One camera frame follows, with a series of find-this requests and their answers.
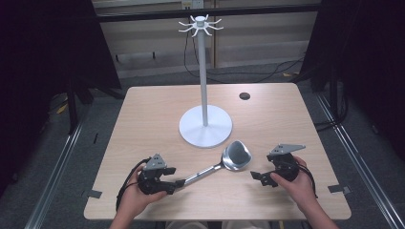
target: white stand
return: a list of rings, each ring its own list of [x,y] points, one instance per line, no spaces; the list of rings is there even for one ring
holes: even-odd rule
[[[196,32],[193,36],[198,35],[199,43],[199,59],[200,59],[200,83],[202,90],[202,105],[188,110],[181,118],[179,130],[181,136],[190,144],[201,147],[211,148],[220,145],[230,136],[232,132],[232,120],[229,114],[223,109],[207,105],[206,95],[206,67],[205,67],[205,34],[211,35],[206,28],[220,30],[222,28],[215,28],[211,24],[217,22],[206,22],[206,17],[198,16],[194,19],[193,24],[180,24],[184,26],[191,26],[185,31],[195,29]]]

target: human hand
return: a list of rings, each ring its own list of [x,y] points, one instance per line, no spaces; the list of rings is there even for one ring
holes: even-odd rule
[[[300,164],[307,167],[307,163],[298,156],[294,159]],[[317,203],[315,194],[312,189],[312,182],[309,176],[303,171],[299,171],[298,176],[292,182],[282,178],[276,173],[270,174],[271,178],[276,181],[280,186],[286,189],[292,199],[298,204],[298,207],[303,211],[303,207],[308,206],[314,202]]]
[[[307,167],[307,163],[300,157],[294,156],[294,159],[298,164]],[[280,177],[276,173],[271,173],[270,176],[287,190],[292,199],[297,203],[300,211],[304,213],[313,229],[338,229],[337,225],[330,219],[316,200],[312,189],[312,181],[305,172],[300,170],[297,178],[292,182]]]
[[[139,166],[128,181],[127,188],[122,195],[117,214],[110,228],[126,228],[149,203],[164,198],[167,193],[162,191],[152,195],[145,195],[138,187],[138,174],[143,169]]]

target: black circular marker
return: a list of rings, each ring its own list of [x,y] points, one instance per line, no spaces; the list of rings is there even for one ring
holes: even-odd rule
[[[249,93],[240,93],[240,94],[239,94],[239,97],[240,97],[242,100],[248,100],[248,99],[250,98],[250,94],[249,94]]]

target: metal spoon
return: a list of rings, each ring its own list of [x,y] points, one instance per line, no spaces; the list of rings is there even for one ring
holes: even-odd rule
[[[250,162],[251,159],[252,155],[246,148],[244,143],[242,143],[241,141],[234,141],[224,149],[220,163],[199,171],[197,174],[188,177],[185,180],[184,186],[222,168],[226,168],[230,171],[241,170]]]

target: wooden table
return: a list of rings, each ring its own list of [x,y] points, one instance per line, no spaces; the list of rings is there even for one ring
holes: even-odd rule
[[[174,175],[161,180],[174,181],[220,162],[224,148],[235,140],[241,140],[253,155],[244,170],[222,169],[150,204],[136,219],[304,219],[283,188],[264,187],[250,175],[250,171],[274,170],[266,155],[279,143],[307,146],[293,154],[312,171],[318,201],[332,219],[351,216],[344,195],[328,189],[338,181],[295,84],[208,85],[207,91],[208,104],[223,108],[233,122],[228,140],[211,149],[196,148],[179,133],[181,116],[201,105],[199,85],[128,91],[94,184],[93,189],[102,195],[89,198],[84,211],[87,219],[115,216],[118,190],[142,159],[160,153],[168,167],[177,168]],[[240,93],[249,93],[250,99],[242,100]]]

